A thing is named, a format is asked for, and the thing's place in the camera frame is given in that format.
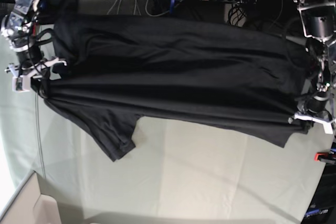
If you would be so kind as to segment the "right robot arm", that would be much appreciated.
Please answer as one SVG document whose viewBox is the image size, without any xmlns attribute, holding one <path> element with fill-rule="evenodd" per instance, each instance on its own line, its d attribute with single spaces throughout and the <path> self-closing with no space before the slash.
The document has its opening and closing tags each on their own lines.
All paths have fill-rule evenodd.
<svg viewBox="0 0 336 224">
<path fill-rule="evenodd" d="M 35 34 L 35 27 L 44 19 L 44 1 L 45 0 L 15 0 L 12 11 L 5 15 L 1 22 L 1 35 L 8 41 L 9 47 L 15 53 L 18 64 L 10 63 L 6 73 L 11 73 L 14 79 L 49 79 L 51 68 L 60 64 L 56 59 L 51 60 L 43 58 L 40 47 L 51 42 L 64 43 L 51 28 Z M 57 19 L 65 11 L 69 0 L 64 0 L 54 14 L 48 14 L 48 17 Z"/>
</svg>

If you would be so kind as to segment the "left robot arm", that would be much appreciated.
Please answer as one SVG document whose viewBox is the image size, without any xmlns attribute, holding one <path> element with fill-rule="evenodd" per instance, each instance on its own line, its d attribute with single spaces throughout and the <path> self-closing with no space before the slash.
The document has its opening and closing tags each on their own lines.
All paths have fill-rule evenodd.
<svg viewBox="0 0 336 224">
<path fill-rule="evenodd" d="M 335 0 L 293 0 L 297 5 L 306 52 L 311 59 L 309 86 L 298 99 L 298 111 L 289 119 L 320 124 L 335 133 Z"/>
</svg>

